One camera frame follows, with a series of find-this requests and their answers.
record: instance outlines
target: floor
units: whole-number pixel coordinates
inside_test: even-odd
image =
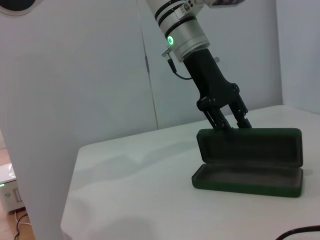
[[[0,166],[9,164],[10,158],[7,150],[0,150]],[[26,209],[20,209],[17,211],[17,218],[19,219],[26,213]],[[21,222],[30,223],[29,218],[24,217]],[[4,212],[0,203],[0,240],[14,240],[16,230],[16,217],[14,212]],[[19,224],[20,236],[18,240],[35,240],[34,232],[30,225]]]

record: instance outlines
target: black cable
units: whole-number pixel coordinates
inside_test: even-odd
[[[183,79],[183,80],[191,80],[192,77],[183,77],[183,76],[180,76],[178,73],[174,73],[175,75],[177,75],[179,78]]]
[[[24,217],[28,216],[28,213],[26,213],[25,215],[23,215],[22,217],[19,218],[18,222],[16,223],[16,231],[17,231],[17,234],[15,235],[14,237],[14,240],[17,239],[17,237],[20,235],[20,231],[18,229],[18,225],[19,225],[19,222],[21,221],[21,219],[23,219]]]
[[[320,232],[320,225],[306,226],[306,227],[296,228],[296,229],[287,231],[286,233],[284,233],[280,237],[278,237],[276,240],[283,240],[283,239],[285,239],[291,235],[294,235],[294,234],[311,233],[311,232]]]
[[[178,73],[177,73],[177,69],[176,69],[176,66],[174,64],[174,61],[172,60],[172,58],[168,59],[168,64],[170,65],[170,68],[172,70],[172,72],[177,75],[179,78],[183,79],[183,80],[191,80],[192,77],[183,77],[183,76],[180,76]]]

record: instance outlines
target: white wall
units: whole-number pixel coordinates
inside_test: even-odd
[[[61,240],[80,147],[157,129],[134,0],[0,15],[0,128],[38,240]]]
[[[285,105],[320,114],[320,2],[277,0]]]
[[[5,148],[6,148],[5,140],[4,140],[4,137],[2,136],[2,132],[0,129],[0,150]]]
[[[138,1],[160,128],[205,119],[196,106],[198,89],[192,81],[177,78],[161,57],[167,41],[145,0]],[[239,85],[248,109],[282,104],[276,0],[205,7],[197,18],[211,42],[211,54],[220,57],[225,78]],[[176,66],[181,75],[189,76],[182,63]]]

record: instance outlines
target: metal cylinder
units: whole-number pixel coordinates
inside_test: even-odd
[[[169,46],[180,62],[193,51],[205,49],[210,45],[194,15],[189,13],[182,18],[176,15],[175,10],[185,4],[185,0],[146,1]]]

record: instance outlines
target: green led light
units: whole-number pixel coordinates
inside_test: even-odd
[[[168,36],[168,43],[172,46],[175,41],[174,41],[174,38],[172,36]]]

